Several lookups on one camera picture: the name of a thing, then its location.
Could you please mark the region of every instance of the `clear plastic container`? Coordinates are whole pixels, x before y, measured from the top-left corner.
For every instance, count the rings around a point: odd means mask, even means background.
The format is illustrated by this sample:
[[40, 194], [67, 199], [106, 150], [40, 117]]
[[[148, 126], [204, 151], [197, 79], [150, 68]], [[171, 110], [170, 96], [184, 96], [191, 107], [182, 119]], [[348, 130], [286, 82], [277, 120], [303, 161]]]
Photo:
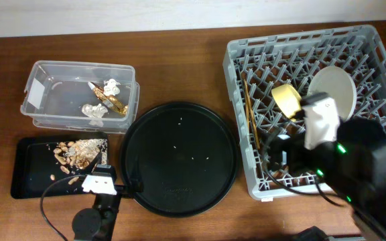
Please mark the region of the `clear plastic container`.
[[[126, 116], [109, 108], [102, 118], [84, 115], [83, 105], [102, 104], [87, 82], [103, 87], [104, 81], [111, 78], [121, 84], [116, 97], [129, 106]], [[29, 75], [25, 92], [20, 112], [32, 117], [35, 126], [74, 131], [126, 133], [135, 120], [139, 101], [135, 69], [118, 64], [38, 61]]]

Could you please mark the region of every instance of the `white plate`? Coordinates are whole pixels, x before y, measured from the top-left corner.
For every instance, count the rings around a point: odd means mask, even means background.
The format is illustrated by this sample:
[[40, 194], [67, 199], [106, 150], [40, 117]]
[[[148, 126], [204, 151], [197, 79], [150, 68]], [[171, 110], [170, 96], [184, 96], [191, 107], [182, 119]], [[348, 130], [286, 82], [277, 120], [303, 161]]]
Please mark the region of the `white plate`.
[[307, 95], [318, 92], [327, 92], [334, 99], [338, 114], [344, 120], [354, 113], [357, 92], [351, 76], [343, 69], [330, 66], [320, 70], [312, 79]]

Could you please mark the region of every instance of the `wooden stick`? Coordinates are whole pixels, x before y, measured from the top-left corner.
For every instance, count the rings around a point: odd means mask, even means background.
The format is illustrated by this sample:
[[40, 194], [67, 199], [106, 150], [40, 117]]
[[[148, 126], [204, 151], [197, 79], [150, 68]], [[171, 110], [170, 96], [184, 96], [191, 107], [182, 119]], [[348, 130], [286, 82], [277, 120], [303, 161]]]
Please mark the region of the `wooden stick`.
[[245, 98], [246, 98], [245, 105], [247, 105], [247, 102], [248, 102], [248, 109], [249, 109], [249, 112], [251, 115], [251, 122], [253, 123], [253, 133], [254, 133], [255, 145], [257, 146], [257, 150], [260, 150], [259, 135], [257, 134], [257, 127], [255, 126], [253, 107], [251, 106], [251, 100], [249, 98], [249, 92], [248, 92], [248, 85], [247, 85], [247, 81], [245, 81], [245, 79], [244, 79], [244, 86], [245, 86]]
[[245, 79], [243, 80], [244, 84], [244, 94], [245, 94], [245, 117], [247, 119], [247, 132], [249, 132], [249, 105], [248, 105], [248, 100], [247, 100], [247, 95], [248, 95], [248, 87], [247, 87], [247, 82]]

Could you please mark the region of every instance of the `white wall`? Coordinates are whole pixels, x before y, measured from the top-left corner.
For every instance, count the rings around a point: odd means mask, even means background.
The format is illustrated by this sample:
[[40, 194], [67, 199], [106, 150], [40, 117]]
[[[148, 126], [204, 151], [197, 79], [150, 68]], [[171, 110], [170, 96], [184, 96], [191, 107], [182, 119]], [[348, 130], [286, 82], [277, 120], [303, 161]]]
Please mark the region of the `white wall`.
[[386, 0], [0, 0], [0, 37], [386, 19]]

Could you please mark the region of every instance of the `wooden table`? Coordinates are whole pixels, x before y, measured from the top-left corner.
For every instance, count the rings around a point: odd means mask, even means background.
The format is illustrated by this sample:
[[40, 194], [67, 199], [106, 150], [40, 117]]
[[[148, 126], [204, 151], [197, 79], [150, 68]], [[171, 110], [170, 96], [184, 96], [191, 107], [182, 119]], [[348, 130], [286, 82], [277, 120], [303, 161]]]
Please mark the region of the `wooden table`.
[[[325, 23], [0, 38], [0, 240], [59, 240], [44, 222], [38, 199], [10, 196], [16, 143], [22, 137], [66, 133], [39, 129], [19, 107], [31, 67], [37, 60], [65, 60], [132, 65], [141, 86], [139, 115], [174, 100], [197, 102], [221, 115], [234, 133], [236, 122], [227, 94], [222, 60], [230, 40], [294, 33], [362, 23]], [[386, 21], [372, 22], [386, 48]], [[110, 164], [117, 169], [123, 135], [110, 135]], [[92, 195], [49, 197], [49, 219], [69, 239], [71, 221], [91, 207]], [[183, 219], [153, 214], [132, 199], [122, 200], [114, 240], [268, 238], [317, 226], [329, 235], [355, 235], [350, 208], [337, 208], [320, 197], [287, 197], [270, 203], [253, 200], [243, 170], [229, 194], [211, 210]]]

